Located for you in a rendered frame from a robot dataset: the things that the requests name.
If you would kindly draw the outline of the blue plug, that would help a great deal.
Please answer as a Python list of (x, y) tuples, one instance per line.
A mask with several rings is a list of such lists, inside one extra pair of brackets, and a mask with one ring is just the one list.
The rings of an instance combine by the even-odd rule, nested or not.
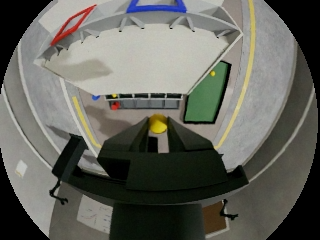
[(99, 97), (100, 97), (100, 95), (98, 95), (98, 96), (92, 96), (92, 99), (94, 100), (94, 101), (96, 101), (97, 99), (99, 99)]

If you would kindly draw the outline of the red square band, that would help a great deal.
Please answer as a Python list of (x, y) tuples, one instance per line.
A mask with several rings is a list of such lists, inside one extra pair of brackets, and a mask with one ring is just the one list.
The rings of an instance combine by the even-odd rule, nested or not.
[[(54, 37), (54, 39), (53, 39), (53, 41), (51, 42), (50, 46), (52, 46), (53, 44), (55, 44), (56, 42), (58, 42), (60, 39), (64, 38), (64, 37), (67, 36), (68, 34), (76, 31), (76, 30), (78, 29), (78, 26), (80, 26), (80, 24), (82, 23), (82, 21), (83, 21), (83, 20), (86, 18), (86, 16), (94, 9), (95, 6), (97, 6), (97, 5), (96, 5), (96, 4), (95, 4), (95, 5), (92, 5), (92, 6), (88, 7), (88, 8), (86, 8), (86, 9), (84, 9), (84, 10), (82, 10), (82, 11), (76, 13), (76, 14), (74, 14), (73, 16), (71, 16), (71, 17), (65, 22), (65, 24), (61, 27), (61, 29), (59, 30), (59, 32), (56, 34), (56, 36)], [(88, 10), (88, 11), (87, 11), (87, 10)], [(87, 12), (86, 12), (86, 11), (87, 11)], [(68, 22), (69, 22), (71, 19), (73, 19), (74, 17), (76, 17), (76, 16), (78, 16), (78, 15), (84, 13), (84, 12), (86, 12), (86, 13), (81, 17), (81, 19), (77, 22), (77, 24), (76, 24), (74, 27), (68, 29), (67, 31), (65, 31), (64, 33), (62, 33), (62, 34), (60, 35), (60, 33), (62, 32), (62, 30), (64, 29), (64, 27), (68, 24)]]

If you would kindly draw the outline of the blue square band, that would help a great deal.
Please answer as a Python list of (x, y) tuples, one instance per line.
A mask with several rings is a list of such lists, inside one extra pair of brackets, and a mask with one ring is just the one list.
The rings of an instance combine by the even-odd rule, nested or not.
[(172, 5), (142, 5), (136, 6), (139, 0), (132, 0), (126, 12), (139, 12), (139, 11), (175, 11), (187, 13), (186, 7), (182, 0), (176, 0), (178, 6)]

